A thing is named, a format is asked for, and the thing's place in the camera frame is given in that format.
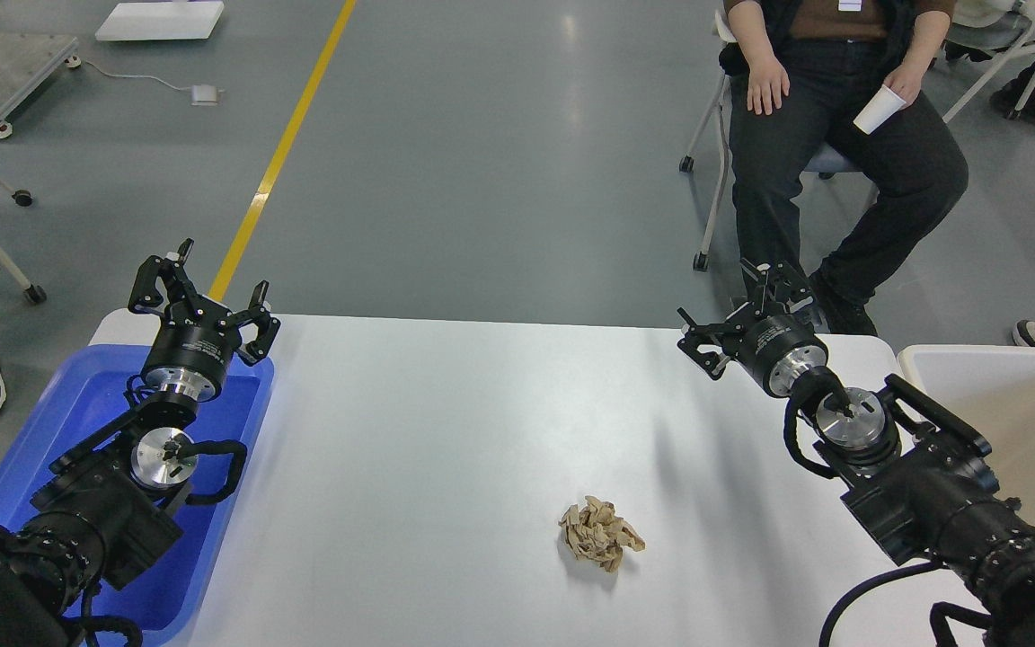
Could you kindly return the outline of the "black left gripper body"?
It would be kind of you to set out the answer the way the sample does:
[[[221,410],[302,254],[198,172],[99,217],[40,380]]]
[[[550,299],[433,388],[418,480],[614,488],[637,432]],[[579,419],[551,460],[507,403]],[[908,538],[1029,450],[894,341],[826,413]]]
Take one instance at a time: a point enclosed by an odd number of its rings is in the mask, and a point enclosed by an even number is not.
[[[188,304],[177,302],[164,308],[159,332],[147,360],[141,367],[141,380],[159,392],[185,394],[188,398],[218,398],[226,381],[234,350],[242,343],[234,329],[217,328],[231,311],[221,303],[199,306],[193,315]]]

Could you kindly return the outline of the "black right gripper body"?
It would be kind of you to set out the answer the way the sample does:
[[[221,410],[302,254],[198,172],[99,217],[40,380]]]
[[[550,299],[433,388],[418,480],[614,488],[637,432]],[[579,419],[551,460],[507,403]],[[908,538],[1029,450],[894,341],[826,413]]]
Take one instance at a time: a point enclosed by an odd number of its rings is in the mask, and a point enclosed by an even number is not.
[[[828,348],[789,313],[741,306],[726,320],[726,353],[766,394],[789,398],[798,378],[828,364]]]

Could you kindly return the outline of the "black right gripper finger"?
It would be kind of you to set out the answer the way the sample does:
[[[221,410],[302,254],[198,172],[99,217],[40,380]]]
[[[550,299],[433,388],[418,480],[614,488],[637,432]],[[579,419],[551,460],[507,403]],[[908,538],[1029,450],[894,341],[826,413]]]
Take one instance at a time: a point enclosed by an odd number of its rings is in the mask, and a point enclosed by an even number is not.
[[[796,315],[816,305],[809,282],[785,263],[756,263],[742,259],[743,274],[753,282],[748,291],[747,305],[756,318],[774,315]]]
[[[743,337],[743,324],[736,321],[698,323],[686,308],[677,308],[685,326],[677,347],[713,381],[723,377],[735,360]]]

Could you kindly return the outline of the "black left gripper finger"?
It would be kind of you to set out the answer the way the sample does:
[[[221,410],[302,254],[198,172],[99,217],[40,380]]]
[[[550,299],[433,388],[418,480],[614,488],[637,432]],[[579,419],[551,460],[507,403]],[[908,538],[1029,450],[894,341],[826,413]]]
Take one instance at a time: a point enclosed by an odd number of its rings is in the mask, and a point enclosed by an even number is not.
[[[175,253],[149,255],[137,270],[128,296],[128,310],[156,318],[202,318],[204,306],[199,292],[185,271],[193,249],[185,238]]]
[[[227,339],[231,351],[243,364],[255,366],[270,356],[282,323],[267,302],[270,283],[256,284],[247,307],[227,315]]]

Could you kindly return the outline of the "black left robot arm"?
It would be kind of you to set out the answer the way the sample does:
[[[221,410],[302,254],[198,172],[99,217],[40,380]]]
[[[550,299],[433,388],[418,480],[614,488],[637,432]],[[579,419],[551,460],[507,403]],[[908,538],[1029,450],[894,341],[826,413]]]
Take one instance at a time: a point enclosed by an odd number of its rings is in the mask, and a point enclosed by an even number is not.
[[[185,270],[191,247],[185,239],[139,267],[128,310],[160,326],[128,379],[128,409],[50,463],[32,519],[0,526],[0,646],[95,646],[100,634],[143,644],[134,619],[94,613],[102,585],[131,584],[181,540],[180,508],[217,505],[241,483],[245,442],[186,430],[221,394],[231,360],[267,359],[280,322],[268,281],[241,311],[198,292]]]

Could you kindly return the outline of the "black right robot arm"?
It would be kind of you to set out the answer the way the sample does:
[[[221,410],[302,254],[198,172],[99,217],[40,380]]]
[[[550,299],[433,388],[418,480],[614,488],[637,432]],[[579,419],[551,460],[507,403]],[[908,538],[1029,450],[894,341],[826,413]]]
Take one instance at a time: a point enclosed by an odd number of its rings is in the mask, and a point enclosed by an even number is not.
[[[897,374],[876,392],[842,385],[826,344],[797,318],[812,298],[808,281],[783,263],[744,269],[755,280],[747,299],[722,323],[686,316],[678,348],[714,380],[737,363],[769,398],[783,400],[793,462],[842,480],[847,510],[895,563],[831,607],[818,643],[831,643],[863,594],[949,570],[982,610],[933,605],[938,646],[956,644],[956,622],[980,629],[986,646],[1035,646],[1035,526],[1017,499],[998,499],[988,439]]]

